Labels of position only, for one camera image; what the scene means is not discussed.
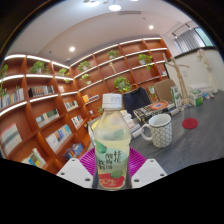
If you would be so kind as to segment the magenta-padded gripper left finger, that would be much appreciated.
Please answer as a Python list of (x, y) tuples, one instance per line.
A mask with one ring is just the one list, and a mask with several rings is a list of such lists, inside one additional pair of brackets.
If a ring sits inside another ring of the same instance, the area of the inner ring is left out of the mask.
[(83, 188), (91, 188), (95, 173), (95, 149), (91, 149), (80, 158), (69, 159), (57, 175)]

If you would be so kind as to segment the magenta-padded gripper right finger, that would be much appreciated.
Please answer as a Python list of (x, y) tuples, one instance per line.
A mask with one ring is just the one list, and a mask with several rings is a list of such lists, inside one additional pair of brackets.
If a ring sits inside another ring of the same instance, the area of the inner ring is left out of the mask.
[(128, 169), (131, 189), (143, 187), (166, 176), (155, 159), (146, 159), (133, 148), (130, 149)]

